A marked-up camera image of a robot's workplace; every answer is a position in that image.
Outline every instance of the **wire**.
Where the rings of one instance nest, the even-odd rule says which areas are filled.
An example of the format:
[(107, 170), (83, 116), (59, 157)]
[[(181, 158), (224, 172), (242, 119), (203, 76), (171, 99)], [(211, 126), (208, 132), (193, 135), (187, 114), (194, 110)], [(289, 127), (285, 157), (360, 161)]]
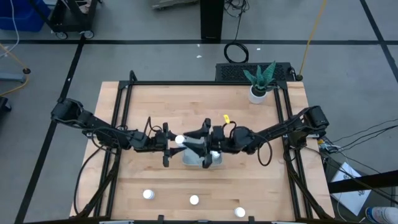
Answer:
[(25, 76), (25, 82), (24, 82), (22, 85), (20, 85), (20, 86), (18, 86), (18, 87), (15, 87), (15, 88), (13, 88), (13, 89), (11, 89), (11, 90), (8, 90), (8, 91), (6, 91), (6, 92), (4, 92), (4, 93), (1, 93), (0, 96), (4, 96), (4, 95), (7, 95), (7, 94), (12, 93), (13, 91), (17, 91), (17, 90), (19, 90), (19, 89), (21, 89), (21, 88), (24, 88), (24, 87), (27, 85), (28, 82), (29, 82), (29, 76), (26, 75), (26, 76)]
[(373, 133), (371, 133), (371, 134), (376, 134), (376, 133), (379, 133), (379, 134), (377, 134), (377, 135), (375, 135), (375, 136), (372, 136), (372, 137), (370, 137), (370, 138), (367, 138), (367, 139), (365, 139), (365, 140), (363, 140), (363, 141), (361, 141), (361, 142), (359, 142), (359, 143), (356, 143), (356, 144), (354, 144), (353, 146), (351, 146), (351, 147), (349, 147), (349, 148), (345, 148), (346, 146), (349, 146), (349, 145), (351, 145), (352, 143), (354, 143), (354, 142), (360, 140), (361, 138), (366, 137), (366, 136), (369, 136), (369, 135), (371, 135), (371, 134), (367, 134), (367, 135), (365, 135), (365, 136), (362, 136), (362, 137), (356, 139), (355, 141), (353, 141), (353, 142), (351, 142), (351, 143), (349, 143), (349, 144), (343, 146), (343, 147), (342, 147), (343, 150), (341, 150), (341, 152), (346, 151), (346, 150), (349, 150), (349, 149), (352, 149), (353, 147), (355, 147), (355, 146), (357, 146), (357, 145), (359, 145), (359, 144), (362, 144), (362, 143), (364, 143), (364, 142), (366, 142), (366, 141), (368, 141), (368, 140), (370, 140), (370, 139), (376, 138), (376, 137), (378, 137), (379, 135), (381, 135), (382, 133), (385, 133), (386, 131), (388, 131), (388, 130), (390, 130), (390, 129), (393, 129), (393, 128), (396, 128), (396, 127), (398, 127), (398, 125), (391, 126), (391, 127), (388, 127), (388, 128), (385, 128), (385, 129), (382, 129), (382, 130), (378, 130), (378, 131), (376, 131), (376, 132), (373, 132)]
[[(17, 24), (15, 23), (14, 3), (12, 2), (12, 0), (10, 0), (10, 3), (11, 3), (11, 12), (12, 12), (12, 23), (14, 24), (15, 32), (16, 32), (16, 34), (17, 34), (17, 42), (15, 43), (14, 46), (12, 46), (12, 47), (8, 50), (8, 52), (11, 52), (12, 50), (14, 50), (14, 48), (17, 47), (17, 45), (19, 44), (19, 33), (18, 33), (18, 29), (17, 29)], [(6, 53), (0, 55), (0, 58), (6, 56), (7, 54), (8, 54), (8, 53), (6, 52)]]
[(76, 205), (76, 197), (77, 197), (77, 190), (79, 188), (79, 182), (80, 182), (80, 176), (81, 173), (83, 172), (83, 169), (85, 168), (85, 166), (87, 165), (88, 161), (90, 161), (91, 158), (93, 158), (99, 151), (101, 148), (98, 148), (94, 153), (92, 153), (91, 156), (89, 156), (86, 161), (83, 163), (82, 167), (80, 168), (79, 174), (77, 175), (77, 180), (76, 180), (76, 186), (75, 186), (75, 193), (73, 195), (73, 209), (75, 210), (76, 215), (79, 214), (79, 211), (77, 209), (77, 205)]
[[(343, 153), (343, 152), (340, 152), (343, 156), (345, 156), (345, 158), (346, 158), (346, 162), (347, 162), (347, 164), (348, 164), (348, 158), (347, 158), (347, 156)], [(351, 168), (351, 166), (349, 167), (349, 172), (351, 173), (351, 175), (353, 175), (353, 169)], [(341, 215), (341, 213), (340, 213), (340, 199), (341, 199), (341, 196), (343, 195), (343, 193), (340, 193), (340, 196), (338, 197), (338, 201), (337, 201), (337, 213), (338, 213), (338, 215), (340, 216), (340, 218), (341, 219), (343, 219), (344, 221), (346, 221), (347, 222), (347, 220), (345, 219), (345, 218), (343, 218), (343, 216)]]
[(371, 169), (371, 170), (373, 170), (374, 172), (377, 172), (378, 174), (380, 174), (380, 172), (377, 171), (376, 169), (373, 169), (372, 167), (369, 167), (368, 165), (365, 165), (365, 164), (363, 164), (362, 162), (359, 162), (359, 161), (357, 161), (357, 160), (355, 160), (355, 159), (353, 159), (353, 158), (348, 157), (345, 153), (343, 153), (343, 152), (341, 152), (341, 151), (338, 151), (338, 152), (339, 152), (340, 154), (342, 154), (346, 159), (349, 159), (349, 160), (354, 161), (354, 162), (356, 162), (356, 163), (358, 163), (358, 164), (361, 164), (362, 166), (365, 166), (365, 167), (367, 167), (368, 169)]
[(149, 133), (148, 133), (148, 136), (150, 136), (150, 133), (152, 132), (152, 131), (154, 131), (154, 132), (162, 132), (163, 131), (163, 129), (159, 126), (159, 125), (155, 125), (155, 126), (153, 126), (152, 127), (152, 123), (151, 123), (151, 118), (150, 117), (148, 117), (148, 120), (149, 120), (149, 128), (150, 128), (150, 130), (149, 130)]
[[(236, 39), (238, 38), (238, 33), (239, 33), (239, 27), (241, 25), (242, 14), (244, 12), (246, 12), (247, 10), (249, 10), (250, 6), (248, 8), (246, 8), (246, 6), (248, 6), (248, 0), (243, 0), (241, 6), (239, 6), (240, 0), (239, 0), (238, 5), (233, 4), (232, 1), (233, 0), (226, 0), (226, 2), (229, 3), (229, 5), (233, 7), (233, 9), (240, 9), (241, 12), (237, 16), (233, 16), (230, 13), (228, 13), (230, 16), (239, 17), (239, 21), (238, 21), (238, 28), (236, 29), (235, 39), (231, 43), (226, 44), (225, 47), (224, 47), (224, 57), (229, 63), (247, 63), (249, 61), (249, 50), (248, 50), (248, 48), (245, 45), (243, 45), (241, 43), (238, 43), (236, 41)], [(228, 47), (231, 46), (231, 45), (235, 45), (235, 46), (239, 47), (244, 52), (244, 54), (246, 56), (245, 56), (243, 61), (235, 62), (234, 60), (230, 59), (230, 57), (228, 56)]]
[(106, 151), (106, 152), (109, 152), (109, 153), (111, 153), (111, 154), (114, 154), (114, 155), (116, 155), (116, 153), (115, 152), (112, 152), (112, 151), (110, 151), (110, 150), (107, 150), (107, 149), (104, 149), (103, 147), (103, 145), (97, 145), (97, 143), (94, 141), (94, 133), (91, 135), (91, 137), (90, 137), (90, 139), (91, 139), (91, 142), (93, 142), (93, 144), (95, 145), (95, 147), (97, 147), (98, 149), (101, 149), (101, 150), (104, 150), (104, 151)]
[[(0, 44), (0, 47), (6, 52), (6, 53), (0, 55), (0, 58), (8, 54), (24, 68), (24, 71), (29, 71), (28, 73), (30, 73), (30, 70), (27, 68), (27, 66), (24, 63), (22, 63), (13, 53), (11, 53), (11, 51), (14, 50), (14, 48), (19, 44), (19, 33), (18, 33), (18, 29), (17, 29), (17, 24), (15, 22), (14, 3), (12, 2), (12, 0), (10, 0), (10, 3), (11, 3), (11, 11), (12, 11), (12, 22), (14, 23), (15, 32), (17, 34), (17, 42), (9, 50), (7, 48), (5, 48), (5, 46), (3, 46), (3, 44)], [(25, 82), (22, 85), (15, 87), (15, 88), (13, 88), (9, 91), (6, 91), (4, 93), (1, 93), (0, 96), (4, 96), (4, 95), (12, 93), (13, 91), (24, 88), (28, 84), (28, 82), (29, 82), (29, 76), (28, 76), (28, 74), (26, 74)]]
[(228, 15), (232, 16), (232, 17), (238, 17), (239, 14), (238, 14), (238, 15), (232, 15), (232, 14), (230, 14), (230, 13), (228, 12), (228, 9), (230, 9), (230, 8), (231, 8), (232, 10), (240, 10), (240, 11), (246, 12), (246, 11), (248, 11), (248, 10), (250, 9), (250, 4), (249, 4), (249, 1), (248, 1), (248, 0), (242, 1), (242, 4), (241, 4), (241, 1), (240, 1), (240, 0), (238, 1), (237, 4), (234, 4), (234, 3), (233, 3), (233, 0), (226, 0), (226, 1), (225, 1), (225, 3), (224, 3), (224, 10), (226, 11), (226, 13), (227, 13)]
[(257, 137), (260, 137), (260, 138), (266, 140), (266, 143), (268, 144), (268, 148), (269, 148), (269, 159), (268, 159), (268, 162), (267, 162), (266, 164), (262, 163), (262, 161), (261, 161), (261, 158), (260, 158), (260, 149), (257, 150), (257, 158), (259, 159), (260, 164), (261, 164), (262, 166), (268, 166), (268, 165), (271, 163), (271, 160), (272, 160), (272, 146), (271, 146), (271, 144), (269, 144), (268, 139), (266, 139), (266, 138), (264, 138), (264, 137), (262, 137), (261, 135), (256, 134), (256, 133), (253, 133), (253, 135), (255, 135), (255, 136), (257, 136)]
[(231, 131), (229, 132), (229, 138), (232, 138), (232, 132), (235, 130), (235, 128), (236, 128), (236, 122), (235, 121), (230, 121), (229, 123), (225, 123), (224, 125), (223, 125), (223, 131), (224, 131), (224, 128), (225, 128), (225, 126), (227, 126), (227, 125), (229, 125), (229, 124), (234, 124), (234, 127), (231, 129)]
[(339, 139), (337, 139), (337, 140), (334, 140), (333, 142), (338, 142), (338, 141), (340, 141), (340, 140), (342, 140), (342, 139), (346, 139), (346, 138), (353, 137), (354, 135), (363, 133), (363, 132), (365, 132), (365, 131), (369, 131), (370, 129), (375, 128), (375, 127), (378, 127), (378, 126), (380, 126), (380, 125), (382, 125), (382, 124), (385, 124), (385, 123), (388, 123), (388, 122), (394, 122), (394, 121), (398, 121), (398, 118), (397, 118), (397, 119), (392, 119), (392, 120), (389, 120), (389, 121), (385, 121), (385, 122), (382, 122), (382, 123), (379, 123), (379, 124), (377, 124), (377, 125), (371, 126), (370, 128), (368, 128), (368, 129), (366, 129), (366, 130), (358, 131), (357, 133), (354, 133), (354, 134), (352, 134), (352, 135), (339, 138)]
[[(290, 148), (293, 150), (293, 151), (297, 151), (297, 148), (295, 148), (295, 147), (293, 147), (293, 146), (290, 146)], [(296, 157), (297, 157), (297, 154), (295, 153), (294, 154), (294, 157), (293, 157), (293, 159), (291, 159), (291, 160), (288, 160), (287, 159), (287, 154), (289, 153), (289, 155), (290, 155), (290, 151), (289, 150), (286, 150), (284, 153), (283, 153), (283, 157), (284, 157), (284, 160), (286, 161), (286, 162), (293, 162), (295, 159), (296, 159)]]
[(300, 68), (299, 75), (303, 75), (303, 68), (304, 68), (305, 60), (307, 59), (308, 47), (310, 46), (310, 42), (312, 40), (312, 37), (313, 37), (317, 27), (318, 27), (319, 20), (320, 20), (320, 18), (322, 16), (323, 10), (325, 9), (325, 6), (326, 6), (326, 2), (327, 2), (327, 0), (323, 0), (323, 3), (322, 3), (322, 6), (321, 6), (321, 9), (319, 10), (317, 19), (315, 20), (315, 24), (313, 25), (313, 28), (312, 28), (312, 31), (311, 31), (311, 34), (310, 34), (310, 38), (307, 41), (307, 46), (305, 47), (303, 62), (301, 63), (301, 68)]
[[(326, 154), (324, 154), (324, 153), (322, 153), (322, 152), (319, 152), (319, 151), (317, 151), (317, 150), (315, 150), (315, 149), (309, 148), (309, 147), (307, 147), (307, 146), (305, 146), (304, 148), (309, 149), (309, 150), (311, 150), (311, 151), (314, 151), (314, 152), (318, 153), (320, 156), (328, 157), (328, 158), (330, 158), (331, 160), (335, 161), (332, 157), (327, 156)], [(373, 190), (373, 191), (374, 191), (375, 193), (377, 193), (378, 195), (380, 195), (380, 196), (382, 196), (382, 197), (384, 197), (384, 198), (390, 200), (391, 202), (394, 202), (395, 204), (398, 204), (398, 202), (397, 202), (396, 200), (394, 200), (394, 199), (392, 199), (391, 197), (388, 197), (388, 196), (385, 196), (384, 194), (382, 194), (382, 193), (385, 193), (386, 195), (390, 195), (389, 193), (387, 193), (387, 192), (385, 192), (385, 191), (383, 191), (383, 190), (380, 190), (380, 189), (374, 189), (374, 188), (372, 188), (371, 186), (369, 186), (369, 185), (367, 185), (367, 184), (361, 182), (360, 180), (355, 179), (355, 177), (353, 177), (352, 175), (350, 175), (349, 173), (347, 173), (347, 171), (345, 171), (343, 168), (340, 169), (339, 167), (334, 166), (333, 164), (331, 164), (331, 163), (330, 163), (329, 161), (327, 161), (327, 160), (324, 160), (324, 162), (326, 162), (329, 166), (334, 167), (336, 170), (339, 170), (339, 171), (341, 171), (342, 173), (348, 175), (349, 177), (352, 178), (353, 181), (357, 182), (359, 185), (362, 185), (362, 186), (366, 187), (367, 189)]]

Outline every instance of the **cart wheel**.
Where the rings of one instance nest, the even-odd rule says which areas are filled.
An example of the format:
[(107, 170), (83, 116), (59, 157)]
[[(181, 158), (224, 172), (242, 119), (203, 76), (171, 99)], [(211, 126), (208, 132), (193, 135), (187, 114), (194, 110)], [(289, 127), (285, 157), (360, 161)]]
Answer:
[(91, 39), (91, 38), (93, 38), (94, 37), (94, 32), (93, 31), (91, 31), (91, 30), (89, 30), (89, 31), (86, 31), (85, 33), (84, 33), (84, 36), (86, 37), (86, 39)]
[(7, 112), (10, 112), (11, 111), (11, 105), (7, 102), (5, 105), (4, 105), (4, 110), (5, 111), (7, 111)]
[(64, 32), (56, 32), (55, 35), (61, 40), (65, 40), (68, 38), (68, 34)]

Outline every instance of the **wooden table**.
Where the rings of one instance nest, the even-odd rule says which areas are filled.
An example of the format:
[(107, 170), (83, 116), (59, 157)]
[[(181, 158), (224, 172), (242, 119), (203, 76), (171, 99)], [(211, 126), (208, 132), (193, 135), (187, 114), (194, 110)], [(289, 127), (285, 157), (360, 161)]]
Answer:
[[(99, 94), (95, 116), (111, 122), (118, 82), (104, 82)], [(308, 106), (303, 83), (288, 83), (293, 114)], [(205, 118), (212, 125), (224, 124), (224, 114), (240, 126), (260, 131), (278, 123), (273, 92), (266, 101), (254, 105), (248, 100), (248, 86), (133, 86), (127, 125), (129, 129), (143, 129), (147, 117), (152, 125), (169, 123), (173, 133), (199, 129)], [(308, 146), (317, 149), (316, 140), (308, 139)], [(274, 155), (268, 167), (262, 167), (256, 155), (239, 153), (223, 154), (223, 164), (202, 169), (182, 164), (182, 153), (170, 159), (170, 167), (162, 165), (161, 152), (138, 154), (123, 151), (113, 202), (112, 219), (156, 220), (165, 215), (166, 220), (247, 220), (252, 215), (256, 221), (294, 220), (285, 161), (282, 158), (282, 141), (271, 141)], [(85, 159), (95, 151), (88, 141)], [(309, 191), (333, 216), (333, 207), (326, 184), (320, 156), (309, 150), (301, 150)], [(104, 152), (96, 155), (82, 173), (78, 208), (89, 201), (98, 188)], [(261, 149), (261, 157), (269, 157), (267, 144)], [(152, 189), (155, 199), (145, 200), (142, 192)], [(305, 216), (302, 194), (297, 188), (302, 217)], [(190, 205), (191, 195), (198, 195), (198, 205)], [(101, 214), (104, 214), (108, 193), (104, 195)], [(238, 218), (233, 210), (243, 207), (244, 218)]]

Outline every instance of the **blue object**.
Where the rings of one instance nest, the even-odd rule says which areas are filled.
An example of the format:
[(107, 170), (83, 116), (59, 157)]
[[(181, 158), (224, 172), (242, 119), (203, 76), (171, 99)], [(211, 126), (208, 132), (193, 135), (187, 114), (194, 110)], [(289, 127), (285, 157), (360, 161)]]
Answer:
[[(35, 0), (35, 3), (46, 17), (50, 15), (50, 9), (43, 0)], [(38, 32), (41, 30), (44, 21), (30, 5), (29, 0), (12, 0), (12, 4), (18, 31)], [(0, 29), (15, 30), (10, 0), (0, 0)]]

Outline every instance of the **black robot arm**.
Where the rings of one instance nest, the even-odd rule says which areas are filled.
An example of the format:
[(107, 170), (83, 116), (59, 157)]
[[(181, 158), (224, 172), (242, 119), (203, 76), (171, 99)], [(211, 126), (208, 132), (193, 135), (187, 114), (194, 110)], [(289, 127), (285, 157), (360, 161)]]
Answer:
[[(126, 150), (133, 147), (136, 152), (163, 152), (165, 167), (169, 166), (170, 157), (186, 148), (194, 151), (199, 157), (205, 158), (203, 168), (208, 168), (211, 165), (211, 151), (232, 154), (242, 151), (254, 154), (266, 141), (286, 134), (290, 145), (300, 148), (305, 146), (306, 137), (309, 134), (317, 134), (321, 137), (329, 125), (319, 106), (305, 108), (283, 123), (257, 133), (247, 127), (237, 126), (230, 132), (229, 137), (224, 135), (225, 125), (213, 126), (213, 132), (211, 132), (211, 120), (206, 118), (199, 130), (183, 134), (193, 139), (202, 139), (201, 143), (184, 142), (185, 147), (169, 148), (168, 141), (174, 141), (176, 135), (169, 131), (167, 123), (163, 124), (162, 129), (153, 129), (150, 118), (148, 118), (143, 132), (117, 129), (97, 118), (93, 113), (84, 110), (79, 101), (71, 99), (59, 100), (51, 115), (53, 121), (82, 129), (82, 133), (89, 138), (96, 136), (102, 146)], [(149, 137), (146, 134), (148, 126), (155, 132), (155, 136)]]

